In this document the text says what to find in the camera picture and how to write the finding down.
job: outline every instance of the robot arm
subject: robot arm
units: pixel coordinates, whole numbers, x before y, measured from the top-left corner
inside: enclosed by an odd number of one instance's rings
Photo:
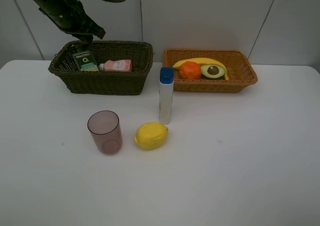
[[[125,0],[103,0],[120,3]],[[84,11],[78,0],[34,0],[39,10],[63,32],[71,34],[83,42],[90,43],[93,36],[102,39],[105,31],[98,26]]]

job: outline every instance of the white wall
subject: white wall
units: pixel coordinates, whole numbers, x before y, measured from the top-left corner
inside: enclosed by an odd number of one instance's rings
[[[238,49],[249,55],[273,0],[141,0],[143,39],[166,48]]]
[[[104,40],[142,40],[140,0],[123,3],[80,1],[89,17],[106,31]],[[61,32],[49,18],[39,12],[39,6],[33,0],[17,2],[46,60],[53,59],[67,42],[77,40]]]
[[[275,0],[249,60],[320,71],[320,0]]]
[[[0,0],[0,68],[17,59],[41,60],[14,0]]]
[[[264,24],[273,0],[81,1],[105,28],[104,40],[150,42],[155,61],[162,60],[165,48],[238,49],[250,55],[253,64],[310,65],[320,71],[320,0],[274,0]],[[40,60],[41,53],[50,60],[76,40],[62,33],[32,0],[17,3],[31,33],[14,0],[0,0],[5,8],[0,12],[0,68],[14,59]]]

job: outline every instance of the avocado half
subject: avocado half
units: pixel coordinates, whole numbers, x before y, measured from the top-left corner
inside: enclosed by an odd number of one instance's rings
[[[218,64],[207,64],[201,66],[201,73],[208,78],[217,79],[224,76],[226,70]]]

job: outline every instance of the basket rim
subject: basket rim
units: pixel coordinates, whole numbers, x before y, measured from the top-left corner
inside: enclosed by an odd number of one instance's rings
[[[147,42],[133,42],[133,41],[92,41],[94,44],[136,44],[136,45],[145,45],[148,47],[148,53],[150,55],[149,61],[147,66],[143,71],[140,72],[128,72],[128,73],[123,73],[123,72],[85,72],[85,71],[67,71],[67,70],[60,70],[55,68],[55,64],[57,61],[61,58],[62,54],[65,52],[67,48],[69,48],[72,45],[79,44],[81,41],[71,41],[68,42],[67,44],[64,45],[64,47],[55,55],[54,59],[50,62],[48,70],[57,75],[57,76],[68,76],[72,74],[73,76],[94,76],[94,77],[145,77],[153,64],[153,47],[150,43]]]
[[[168,65],[168,61],[167,61],[167,53],[170,51],[196,51],[196,52],[218,52],[218,53],[235,53],[240,55],[246,65],[248,66],[248,69],[250,70],[250,72],[253,75],[253,78],[251,80],[205,80],[205,79],[198,79],[198,80],[190,80],[190,79],[174,79],[174,82],[180,85],[185,85],[185,84],[189,84],[189,85],[230,85],[230,86],[249,86],[249,85],[253,85],[258,81],[258,77],[256,72],[254,71],[252,65],[250,64],[249,60],[247,59],[247,57],[238,50],[226,50],[226,49],[221,49],[221,50],[203,50],[203,49],[192,49],[192,48],[168,48],[165,49],[163,54],[162,54],[162,65],[164,67],[172,67],[171,65]]]

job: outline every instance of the lemon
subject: lemon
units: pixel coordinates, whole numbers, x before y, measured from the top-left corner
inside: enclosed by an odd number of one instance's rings
[[[145,150],[160,147],[166,141],[168,128],[160,122],[149,122],[138,128],[134,142]]]

